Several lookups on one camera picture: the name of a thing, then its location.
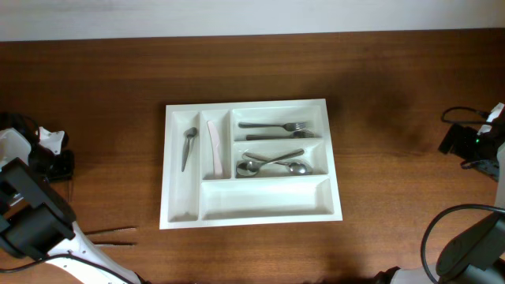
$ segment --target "cable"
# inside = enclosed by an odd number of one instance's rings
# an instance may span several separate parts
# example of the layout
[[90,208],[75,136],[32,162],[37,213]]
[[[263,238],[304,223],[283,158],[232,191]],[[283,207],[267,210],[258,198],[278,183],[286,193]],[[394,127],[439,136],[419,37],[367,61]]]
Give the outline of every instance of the cable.
[[96,263],[93,263],[91,261],[81,259],[78,256],[73,256],[71,254],[66,254],[66,253],[64,253],[64,254],[58,254],[58,255],[54,255],[54,256],[49,256],[49,257],[47,257],[45,259],[37,260],[37,261],[34,261],[32,263],[29,263],[29,264],[26,264],[26,265],[23,265],[23,266],[20,266],[20,267],[15,267],[15,268],[10,268],[10,269],[0,269],[0,274],[1,273],[15,273],[15,272],[24,271],[24,270],[27,270],[29,268],[35,267],[35,266],[37,266],[39,264],[46,263],[49,260],[55,260],[55,259],[58,259],[58,258],[68,258],[68,259],[71,259],[71,260],[79,261],[81,263],[87,264],[87,265],[92,266],[94,268],[100,269],[101,271],[105,271],[106,273],[108,273],[110,275],[113,275],[114,277],[120,279],[125,284],[135,284],[135,283],[129,281],[128,279],[124,278],[123,276],[119,275],[117,272],[114,272],[114,271],[112,271],[111,269],[109,269],[107,267],[103,267],[103,266],[101,266],[99,264],[96,264]]
[[452,123],[452,124],[475,124],[475,125],[490,125],[490,126],[496,126],[496,125],[498,125],[496,123],[487,122],[487,121],[452,121],[452,120],[446,119],[445,116],[448,113],[450,113],[451,111],[453,111],[453,110],[468,110],[470,112],[478,114],[483,119],[488,119],[488,116],[490,115],[489,112],[485,112],[485,111],[482,111],[482,110],[476,110],[476,109],[471,108],[471,107],[467,107],[467,106],[454,106],[454,107],[446,109],[442,113],[442,117],[440,118],[442,120],[442,122]]
[[421,241],[421,262],[423,264],[423,268],[425,269],[426,275],[434,284],[439,284],[439,283],[436,281],[435,277],[433,277],[432,272],[429,270],[428,263],[426,261],[426,243],[428,242],[429,234],[432,232],[433,227],[438,223],[438,221],[440,221],[441,218],[443,218],[445,215],[450,214],[451,212],[454,212],[454,211],[465,210],[465,209],[485,210],[485,211],[490,211],[490,212],[500,213],[500,214],[505,215],[505,209],[503,209],[503,208],[489,206],[489,205],[482,205],[482,204],[462,204],[462,205],[450,207],[450,208],[440,212],[429,223],[428,228],[426,228],[425,235],[423,236],[423,239]]

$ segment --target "tray compartment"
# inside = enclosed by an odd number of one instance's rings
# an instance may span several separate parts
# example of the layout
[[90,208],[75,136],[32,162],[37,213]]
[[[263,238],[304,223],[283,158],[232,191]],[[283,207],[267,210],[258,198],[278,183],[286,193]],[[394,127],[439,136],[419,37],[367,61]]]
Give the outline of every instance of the tray compartment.
[[201,177],[204,180],[216,179],[214,176],[214,154],[212,151],[211,134],[207,121],[212,121],[219,133],[219,156],[223,165],[223,179],[231,178],[231,142],[230,142],[230,111],[205,110],[200,116],[200,149]]

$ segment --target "silverware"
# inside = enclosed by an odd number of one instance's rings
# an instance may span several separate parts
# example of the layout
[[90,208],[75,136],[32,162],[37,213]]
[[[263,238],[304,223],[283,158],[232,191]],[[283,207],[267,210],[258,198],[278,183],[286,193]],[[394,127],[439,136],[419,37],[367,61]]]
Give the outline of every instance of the silverware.
[[[89,237],[89,236],[95,236],[95,235],[101,235],[101,234],[112,234],[112,233],[120,233],[120,232],[126,232],[126,231],[137,231],[137,227],[128,226],[128,227],[115,228],[115,229],[97,230],[97,231],[92,231],[92,232],[86,232],[86,233],[84,233],[84,235]],[[108,241],[108,242],[94,242],[93,241],[93,244],[99,248],[133,247],[133,246],[137,245],[137,243],[134,243],[134,242],[121,242],[121,241]]]
[[238,127],[240,127],[240,128],[282,127],[287,131],[297,131],[297,130],[305,129],[307,127],[307,123],[294,122],[294,123],[286,123],[286,124],[261,124],[261,123],[239,122]]
[[189,145],[191,144],[191,139],[194,138],[198,134],[198,129],[196,127],[192,127],[184,132],[184,136],[186,137],[184,148],[182,149],[182,171],[186,168],[186,162],[188,162],[189,156]]
[[240,174],[241,176],[245,176],[245,177],[252,177],[252,176],[257,175],[260,172],[260,168],[262,166],[265,166],[270,163],[282,161],[284,159],[298,157],[299,155],[303,155],[304,153],[305,153],[305,151],[303,149],[298,149],[296,151],[292,151],[289,154],[282,155],[278,158],[275,158],[275,159],[272,159],[270,161],[263,162],[263,163],[259,163],[259,162],[255,162],[255,161],[244,161],[244,162],[237,165],[237,174]]
[[98,248],[132,248],[137,243],[124,243],[124,242],[108,242],[108,243],[93,243]]
[[[242,155],[242,158],[247,157],[251,159],[256,159],[261,162],[267,162],[270,160],[270,158],[263,157],[262,155],[257,155],[253,153],[244,153]],[[312,174],[312,167],[307,165],[306,163],[303,162],[282,162],[278,161],[275,162],[278,165],[281,166],[286,166],[288,168],[288,171],[294,175],[307,175],[307,174]]]
[[300,130],[291,133],[288,136],[272,136],[272,135],[248,135],[246,140],[271,140],[271,139],[289,139],[289,138],[313,138],[314,133],[308,130]]

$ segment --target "metal spoon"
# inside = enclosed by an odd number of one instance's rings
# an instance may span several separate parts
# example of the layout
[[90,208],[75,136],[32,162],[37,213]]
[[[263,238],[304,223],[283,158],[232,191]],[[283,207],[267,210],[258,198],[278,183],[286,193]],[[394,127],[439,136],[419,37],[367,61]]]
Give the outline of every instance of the metal spoon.
[[196,129],[196,127],[192,127],[184,132],[186,141],[184,143],[184,148],[182,149],[182,171],[184,171],[186,168],[186,162],[188,162],[189,145],[191,144],[191,139],[194,138],[197,134],[198,129]]
[[267,162],[259,163],[255,161],[244,161],[237,166],[237,173],[245,176],[245,177],[252,177],[257,175],[260,172],[260,168],[262,166],[265,166],[270,163],[275,163],[284,159],[289,159],[289,158],[294,158],[298,157],[299,155],[303,155],[305,151],[303,149],[298,149],[296,151],[292,151],[290,154],[286,154],[283,156],[280,156],[278,158],[272,159]]
[[[267,162],[268,160],[270,160],[269,158],[267,157],[263,157],[262,155],[257,155],[257,154],[253,154],[253,153],[244,153],[242,155],[242,158],[243,157],[248,157],[248,158],[251,158],[251,159],[256,159],[256,160],[259,160],[259,161],[262,161],[262,162]],[[312,167],[307,165],[306,163],[303,163],[302,161],[300,162],[291,162],[291,163],[287,163],[287,162],[275,162],[276,164],[278,165],[281,165],[281,166],[286,166],[288,168],[288,171],[290,173],[292,173],[293,175],[307,175],[307,174],[312,174]]]

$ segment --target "wooden surface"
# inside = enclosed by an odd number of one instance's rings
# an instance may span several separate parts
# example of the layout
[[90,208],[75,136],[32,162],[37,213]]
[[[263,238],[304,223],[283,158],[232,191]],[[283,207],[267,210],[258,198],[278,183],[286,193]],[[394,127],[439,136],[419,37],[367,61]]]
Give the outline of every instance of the wooden surface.
[[[439,211],[493,204],[497,184],[437,147],[442,110],[503,101],[504,50],[504,30],[0,43],[0,110],[68,132],[81,228],[139,226],[100,240],[138,242],[105,251],[153,283],[336,281],[419,267]],[[313,98],[327,100],[343,222],[158,229],[165,105]],[[482,216],[444,219],[430,262]],[[50,265],[0,282],[78,283]]]

